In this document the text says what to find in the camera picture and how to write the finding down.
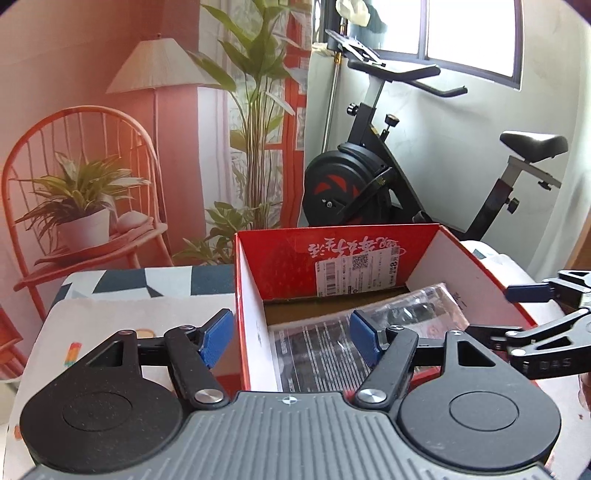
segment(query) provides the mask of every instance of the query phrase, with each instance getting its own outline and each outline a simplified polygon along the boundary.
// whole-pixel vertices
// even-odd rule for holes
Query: orange chair
[[[29,222],[15,223],[41,201],[31,192],[31,183],[19,180],[60,175],[55,152],[80,161],[118,154],[122,167],[131,169],[132,176],[143,177],[150,184],[132,189],[134,198],[120,200],[116,205],[117,214],[136,210],[146,214],[151,222],[140,230],[134,229],[130,235],[112,239],[102,249],[95,247],[90,257],[65,255],[67,251],[55,229],[40,235],[38,224],[26,230]],[[22,274],[14,290],[28,288],[41,320],[44,320],[46,311],[37,290],[39,284],[76,271],[92,270],[123,257],[127,258],[131,268],[140,268],[137,250],[150,240],[158,245],[164,265],[173,266],[163,239],[167,225],[160,221],[160,212],[164,216],[164,205],[159,204],[158,198],[161,198],[161,182],[154,146],[146,130],[134,118],[104,106],[66,108],[44,118],[20,138],[2,171],[2,203]]]
[[[0,372],[4,380],[20,377],[27,364],[26,357],[15,346],[21,340],[17,329],[0,307]]]

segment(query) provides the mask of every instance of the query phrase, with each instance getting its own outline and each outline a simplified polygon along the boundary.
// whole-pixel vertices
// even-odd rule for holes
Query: white flower pot
[[[62,223],[57,231],[71,252],[103,245],[109,241],[109,209]]]

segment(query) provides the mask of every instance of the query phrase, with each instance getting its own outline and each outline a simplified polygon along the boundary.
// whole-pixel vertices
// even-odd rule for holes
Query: chair back
[[[88,163],[110,155],[120,156],[122,168],[131,176],[150,181],[130,189],[133,198],[116,203],[118,215],[136,210],[160,223],[157,181],[160,178],[151,138],[137,120],[104,106],[84,105],[56,112],[31,127],[16,143],[2,171],[2,203],[18,265],[28,275],[35,260],[62,246],[57,230],[42,232],[43,224],[15,223],[43,198],[34,194],[38,186],[22,181],[43,175],[63,176],[55,153]]]

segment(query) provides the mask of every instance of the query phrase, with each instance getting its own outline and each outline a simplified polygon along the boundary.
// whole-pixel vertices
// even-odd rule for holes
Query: plastic bag
[[[448,330],[465,330],[468,326],[443,283],[356,310],[362,310],[381,326],[404,325],[424,338],[443,338]],[[352,312],[345,310],[269,327],[281,391],[357,390],[370,370],[350,338]]]

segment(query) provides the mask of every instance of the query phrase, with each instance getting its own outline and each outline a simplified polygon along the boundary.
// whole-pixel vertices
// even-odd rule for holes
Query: lampshade
[[[138,43],[115,75],[107,93],[130,92],[172,85],[217,86],[173,38]]]

